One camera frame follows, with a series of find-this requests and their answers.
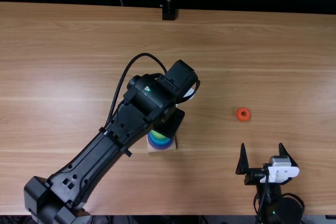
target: cable clip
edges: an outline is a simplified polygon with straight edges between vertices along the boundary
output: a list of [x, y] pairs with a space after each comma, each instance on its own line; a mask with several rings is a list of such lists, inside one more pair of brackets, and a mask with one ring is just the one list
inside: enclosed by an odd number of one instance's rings
[[130, 157], [132, 155], [132, 153], [128, 150], [128, 148], [126, 147], [126, 145], [120, 143], [116, 139], [116, 136], [113, 135], [113, 132], [108, 133], [108, 131], [104, 127], [101, 127], [99, 129], [99, 132], [103, 133], [105, 136], [107, 136], [118, 147], [118, 150], [120, 152], [122, 152], [123, 154], [125, 154], [127, 157]]

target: green ring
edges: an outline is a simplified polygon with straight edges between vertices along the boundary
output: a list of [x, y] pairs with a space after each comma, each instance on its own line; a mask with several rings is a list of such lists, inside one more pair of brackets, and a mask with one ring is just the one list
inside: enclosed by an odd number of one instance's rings
[[164, 135], [160, 134], [159, 132], [156, 132], [154, 130], [151, 130], [152, 135], [156, 138], [156, 139], [164, 139], [166, 138]]

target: wood grain surface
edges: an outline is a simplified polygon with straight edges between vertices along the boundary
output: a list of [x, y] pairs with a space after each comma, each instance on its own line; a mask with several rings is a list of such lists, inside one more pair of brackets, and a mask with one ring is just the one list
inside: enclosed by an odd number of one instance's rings
[[[120, 75], [141, 52], [201, 80], [177, 151], [143, 138], [92, 193], [93, 215], [252, 215], [235, 175], [240, 144], [260, 167], [283, 142], [300, 174], [282, 187], [306, 214], [336, 214], [336, 16], [0, 3], [0, 215], [27, 214], [23, 188], [67, 164], [105, 122]], [[158, 72], [141, 59], [127, 75]], [[248, 107], [252, 117], [237, 121]]]

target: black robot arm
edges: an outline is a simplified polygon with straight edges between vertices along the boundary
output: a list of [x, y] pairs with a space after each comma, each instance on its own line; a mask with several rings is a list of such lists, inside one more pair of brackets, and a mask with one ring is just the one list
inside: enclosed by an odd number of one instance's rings
[[90, 194], [122, 154], [152, 129], [171, 136], [184, 112], [176, 104], [199, 80], [194, 70], [177, 61], [165, 74], [135, 76], [123, 101], [105, 127], [65, 167], [48, 179], [33, 177], [24, 188], [25, 207], [42, 224], [83, 224], [90, 218], [83, 209]]
[[304, 212], [303, 201], [295, 194], [282, 194], [281, 185], [299, 174], [299, 167], [288, 154], [282, 143], [279, 144], [279, 155], [272, 156], [263, 168], [250, 168], [244, 144], [240, 148], [240, 157], [236, 174], [245, 174], [245, 185], [255, 185], [259, 201], [256, 210], [256, 224], [299, 224]]

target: orange stacking ring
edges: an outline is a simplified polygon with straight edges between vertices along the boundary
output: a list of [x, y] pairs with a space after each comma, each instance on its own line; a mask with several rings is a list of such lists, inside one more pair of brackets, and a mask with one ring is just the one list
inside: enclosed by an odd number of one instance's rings
[[251, 118], [251, 112], [248, 108], [239, 108], [236, 112], [237, 119], [241, 122], [246, 122]]

